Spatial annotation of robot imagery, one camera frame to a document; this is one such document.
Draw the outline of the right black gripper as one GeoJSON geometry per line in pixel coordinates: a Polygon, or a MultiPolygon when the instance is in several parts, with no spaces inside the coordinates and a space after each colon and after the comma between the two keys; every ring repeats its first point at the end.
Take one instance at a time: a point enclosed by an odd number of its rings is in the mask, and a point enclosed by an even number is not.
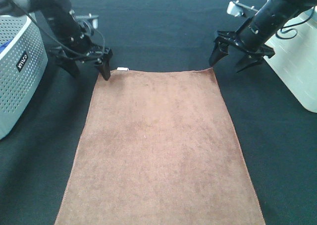
{"type": "Polygon", "coordinates": [[[267,46],[265,42],[273,35],[275,30],[275,14],[264,10],[254,17],[248,18],[235,31],[217,31],[215,35],[214,49],[209,58],[209,65],[216,65],[222,58],[228,55],[228,47],[234,46],[244,55],[235,65],[235,71],[241,72],[249,67],[263,63],[263,57],[253,57],[256,55],[275,55],[274,49],[267,46]]]}

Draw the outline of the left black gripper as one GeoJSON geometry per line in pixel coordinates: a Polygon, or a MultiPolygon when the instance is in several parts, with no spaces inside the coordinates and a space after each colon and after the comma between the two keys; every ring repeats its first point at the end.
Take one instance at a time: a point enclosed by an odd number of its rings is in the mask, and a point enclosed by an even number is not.
{"type": "Polygon", "coordinates": [[[104,36],[98,29],[81,26],[75,16],[75,12],[71,10],[68,13],[56,12],[48,18],[52,32],[67,55],[52,54],[55,64],[77,78],[80,70],[70,57],[95,60],[95,68],[108,81],[111,76],[109,61],[113,56],[112,50],[105,46],[104,36]]]}

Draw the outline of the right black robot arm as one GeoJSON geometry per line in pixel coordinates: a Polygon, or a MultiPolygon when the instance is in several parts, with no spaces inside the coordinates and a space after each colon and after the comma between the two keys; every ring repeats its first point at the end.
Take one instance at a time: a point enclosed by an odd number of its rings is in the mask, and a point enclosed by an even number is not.
{"type": "Polygon", "coordinates": [[[214,49],[209,59],[210,67],[214,67],[228,55],[229,46],[244,53],[235,65],[237,72],[262,64],[265,56],[271,58],[275,55],[274,49],[265,44],[267,40],[282,29],[290,19],[316,5],[317,0],[268,0],[236,31],[215,33],[214,49]]]}

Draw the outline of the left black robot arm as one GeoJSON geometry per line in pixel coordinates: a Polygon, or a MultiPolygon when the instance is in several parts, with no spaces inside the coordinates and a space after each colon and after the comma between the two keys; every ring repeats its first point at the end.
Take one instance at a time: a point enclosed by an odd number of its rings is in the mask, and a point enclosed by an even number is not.
{"type": "Polygon", "coordinates": [[[98,32],[98,15],[75,15],[70,0],[0,0],[1,15],[25,15],[35,23],[31,16],[35,11],[42,13],[53,33],[49,38],[58,44],[50,49],[56,65],[77,77],[77,63],[92,61],[104,80],[109,80],[112,50],[91,39],[98,32]]]}

